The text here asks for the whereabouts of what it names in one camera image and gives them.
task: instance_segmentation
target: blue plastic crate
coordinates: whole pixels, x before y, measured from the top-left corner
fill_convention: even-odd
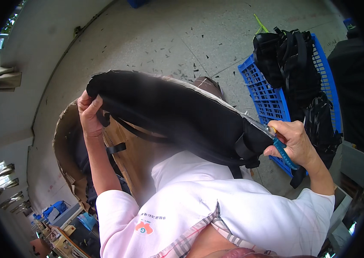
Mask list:
[[[321,74],[321,90],[326,93],[328,99],[334,106],[334,109],[331,110],[331,122],[334,130],[341,132],[341,116],[333,75],[321,44],[314,33],[311,35],[314,40],[312,60],[316,69]],[[242,65],[239,65],[238,69],[247,84],[261,123],[267,124],[270,120],[290,122],[291,119],[289,116],[288,106],[282,89],[273,89],[271,87],[264,75],[255,65],[253,54],[247,58]],[[269,158],[275,161],[289,176],[292,177],[291,169],[281,158],[272,156],[269,156]]]

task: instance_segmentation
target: concrete floor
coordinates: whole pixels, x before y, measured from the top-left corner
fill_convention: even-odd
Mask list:
[[[307,0],[151,0],[132,9],[124,0],[113,4],[97,18],[68,51],[45,91],[34,124],[35,141],[28,159],[30,201],[36,210],[59,200],[75,202],[61,177],[51,141],[60,113],[79,97],[93,74],[109,69],[127,69],[182,74],[195,80],[210,76],[220,83],[232,106],[257,118],[252,99],[237,65],[253,51],[252,39],[261,22],[272,30],[315,33],[328,55],[346,29],[341,18],[324,1]],[[290,177],[275,163],[261,157],[254,169],[255,181],[271,193],[296,198]],[[309,186],[309,179],[304,181]]]

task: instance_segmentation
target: white shirt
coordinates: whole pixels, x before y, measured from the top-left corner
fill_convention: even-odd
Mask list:
[[[334,195],[307,188],[295,200],[272,195],[252,180],[233,179],[228,167],[187,151],[156,165],[152,177],[157,193],[140,209],[122,191],[98,196],[102,257],[161,257],[216,207],[236,238],[282,256],[316,256],[334,210]]]

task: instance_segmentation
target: blue scissors handle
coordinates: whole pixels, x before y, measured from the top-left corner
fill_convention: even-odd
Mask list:
[[[292,170],[297,170],[299,165],[295,165],[292,160],[289,158],[288,154],[285,152],[284,148],[286,148],[286,144],[281,142],[277,137],[273,139],[273,145],[278,150],[279,154],[281,154],[282,159],[285,161],[285,164],[288,165]]]

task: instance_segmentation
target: plaid collar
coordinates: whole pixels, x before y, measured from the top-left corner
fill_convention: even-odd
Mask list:
[[[151,256],[150,258],[185,258],[188,255],[193,243],[195,242],[196,237],[209,224],[211,224],[223,237],[225,237],[237,247],[250,248],[257,253],[276,255],[276,253],[273,251],[259,248],[250,242],[232,235],[231,230],[220,217],[219,203],[217,203],[213,213],[197,222],[190,229],[186,230],[185,233],[178,237],[178,239],[176,239],[173,243],[168,245],[164,250],[160,251],[154,256]]]

